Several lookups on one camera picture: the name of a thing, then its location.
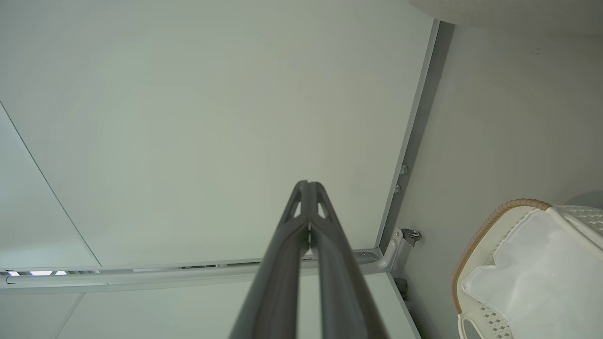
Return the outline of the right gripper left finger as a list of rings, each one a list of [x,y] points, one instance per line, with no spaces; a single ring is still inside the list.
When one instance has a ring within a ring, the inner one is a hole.
[[[310,247],[310,183],[298,182],[229,339],[296,339],[300,264]]]

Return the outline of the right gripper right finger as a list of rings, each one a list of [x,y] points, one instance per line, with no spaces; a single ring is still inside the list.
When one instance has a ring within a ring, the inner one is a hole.
[[[311,245],[318,256],[323,339],[389,339],[349,241],[319,182],[310,183]]]

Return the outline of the white plastic laundry basket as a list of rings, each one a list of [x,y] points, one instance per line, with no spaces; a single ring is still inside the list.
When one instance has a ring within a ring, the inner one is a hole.
[[[465,294],[462,283],[479,266],[493,264],[495,252],[511,231],[530,213],[539,211],[551,214],[562,227],[577,230],[579,237],[603,249],[602,209],[551,205],[533,198],[519,198],[500,205],[474,234],[452,273],[452,300],[458,317],[459,339],[468,339],[465,323],[474,328],[479,339],[513,339],[506,321]]]

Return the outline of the grey metal edge strip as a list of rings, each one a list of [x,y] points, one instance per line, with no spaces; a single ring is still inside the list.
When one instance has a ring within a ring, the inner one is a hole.
[[[393,232],[393,227],[397,219],[397,217],[392,216],[392,211],[396,208],[395,200],[400,195],[400,193],[397,193],[396,189],[400,185],[401,178],[405,176],[405,174],[402,173],[403,165],[405,165],[405,160],[407,160],[407,153],[410,148],[410,139],[413,133],[413,129],[415,129],[417,116],[419,114],[420,103],[422,102],[422,96],[424,96],[424,87],[429,79],[429,70],[431,68],[433,51],[436,45],[439,28],[440,21],[438,19],[433,19],[431,31],[429,33],[428,45],[424,55],[424,61],[422,63],[422,68],[413,97],[413,104],[411,106],[409,118],[407,118],[406,120],[407,124],[403,129],[403,139],[401,142],[399,156],[394,170],[394,176],[391,181],[389,195],[386,200],[385,210],[381,221],[381,227],[379,229],[378,237],[375,241],[375,249],[379,249],[381,253],[385,253],[385,249],[388,246],[391,234]]]

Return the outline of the long grey metal rail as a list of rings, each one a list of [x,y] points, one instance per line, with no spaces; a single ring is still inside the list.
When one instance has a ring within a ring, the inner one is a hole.
[[[393,265],[401,245],[405,242],[403,231],[396,228],[381,259],[364,262],[368,251],[356,251],[354,256],[360,261],[360,270],[364,274],[387,272]],[[88,287],[99,285],[123,285],[136,283],[163,283],[178,280],[194,280],[204,278],[222,278],[235,275],[255,274],[259,263],[219,264],[214,267],[198,268],[166,268],[118,270],[117,272],[101,271],[88,274],[64,275],[0,275],[0,290],[16,288],[58,288]]]

